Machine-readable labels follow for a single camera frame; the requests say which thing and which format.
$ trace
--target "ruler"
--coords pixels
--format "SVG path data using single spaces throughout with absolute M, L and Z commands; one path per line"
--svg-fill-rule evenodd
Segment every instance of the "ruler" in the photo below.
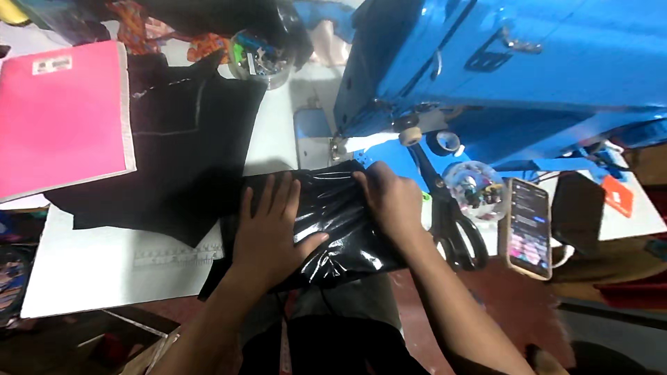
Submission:
M 221 244 L 204 244 L 196 248 L 184 245 L 170 249 L 138 250 L 134 255 L 134 266 L 202 266 L 223 256 Z

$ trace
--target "clear plastic container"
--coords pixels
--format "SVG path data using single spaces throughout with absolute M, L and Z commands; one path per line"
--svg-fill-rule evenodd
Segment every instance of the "clear plastic container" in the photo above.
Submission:
M 490 166 L 466 161 L 452 167 L 443 179 L 461 212 L 469 218 L 496 222 L 507 214 L 508 189 Z
M 262 48 L 263 54 L 279 51 L 276 47 L 266 44 L 261 37 L 251 31 L 242 30 L 236 33 L 231 38 L 231 43 L 227 49 L 229 70 L 235 78 L 264 82 L 268 85 L 268 90 L 277 89 L 289 78 L 289 73 L 294 66 L 293 53 L 281 51 L 280 58 L 277 58 L 278 63 L 271 66 L 275 68 L 275 73 L 267 73 L 270 70 L 261 64 L 261 59 L 257 58 L 258 52 L 256 51 L 259 51 L 259 49 L 254 48 L 257 46 Z

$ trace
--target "white table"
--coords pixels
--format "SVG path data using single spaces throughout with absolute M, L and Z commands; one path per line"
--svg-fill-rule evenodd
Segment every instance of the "white table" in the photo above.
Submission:
M 107 24 L 115 35 L 117 23 Z M 25 55 L 65 47 L 54 33 L 34 26 L 10 27 L 0 23 L 0 38 L 13 46 L 10 55 Z M 172 66 L 189 65 L 187 44 L 171 40 L 162 51 Z M 231 77 L 227 67 L 220 73 Z M 331 125 L 331 111 L 342 68 L 307 64 L 278 89 L 267 91 L 257 113 L 244 174 L 271 173 L 297 167 L 293 113 L 318 101 Z M 546 181 L 553 193 L 556 179 Z M 667 227 L 636 178 L 626 183 L 634 193 L 634 213 L 628 219 L 605 207 L 601 240 L 664 232 Z M 482 228 L 491 255 L 497 254 L 495 226 Z M 200 245 L 220 244 L 217 227 Z M 199 293 L 210 265 L 136 268 L 134 254 L 151 248 L 178 248 L 181 242 L 165 235 L 123 228 L 72 230 L 72 215 L 51 207 L 21 317 L 34 318 L 108 308 Z

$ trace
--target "phone case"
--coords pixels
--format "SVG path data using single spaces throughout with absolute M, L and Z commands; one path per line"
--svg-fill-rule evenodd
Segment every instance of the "phone case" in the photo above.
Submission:
M 508 199 L 512 199 L 512 189 L 513 189 L 513 182 L 515 179 L 518 178 L 510 178 L 508 181 Z M 530 183 L 528 181 L 520 179 L 520 181 L 531 185 L 539 190 L 542 190 L 543 192 L 547 193 L 544 189 L 542 189 L 540 186 L 537 186 L 534 183 Z M 549 268 L 548 268 L 548 277 L 544 277 L 542 275 L 538 275 L 535 272 L 532 272 L 530 270 L 527 270 L 525 268 L 521 268 L 513 263 L 510 262 L 510 253 L 507 251 L 509 247 L 509 233 L 510 233 L 510 225 L 511 225 L 511 220 L 510 218 L 512 217 L 512 205 L 508 205 L 509 210 L 507 215 L 498 222 L 498 253 L 501 255 L 505 261 L 505 264 L 513 269 L 514 271 L 519 272 L 520 274 L 524 274 L 526 276 L 529 276 L 533 279 L 541 280 L 541 281 L 547 281 L 551 279 L 552 277 L 552 265 L 553 265 L 553 259 L 552 259 L 552 249 L 551 249 L 551 243 L 550 241 L 547 241 L 547 244 L 549 246 Z M 549 217 L 549 237 L 551 237 L 551 207 L 550 205 L 547 205 L 547 215 Z

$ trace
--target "colorful fabric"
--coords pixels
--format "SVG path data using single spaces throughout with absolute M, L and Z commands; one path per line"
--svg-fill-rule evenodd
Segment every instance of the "colorful fabric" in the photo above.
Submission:
M 218 34 L 208 33 L 194 37 L 190 43 L 190 48 L 187 50 L 187 60 L 197 62 L 222 48 L 225 53 L 222 55 L 220 63 L 226 64 L 229 62 L 229 56 L 227 55 L 229 43 L 229 39 L 223 38 Z
M 134 1 L 118 1 L 107 7 L 120 17 L 118 40 L 125 45 L 131 55 L 160 53 L 157 40 L 146 37 L 146 16 L 143 8 Z
M 132 55 L 146 55 L 148 53 L 160 53 L 159 40 L 175 37 L 190 42 L 187 50 L 187 60 L 197 62 L 210 55 L 218 49 L 223 49 L 220 63 L 229 62 L 227 46 L 229 39 L 220 35 L 206 33 L 194 38 L 184 38 L 166 23 L 148 17 L 144 8 L 132 0 L 117 1 L 107 4 L 108 8 L 120 18 L 118 40 L 123 42 L 128 53 Z

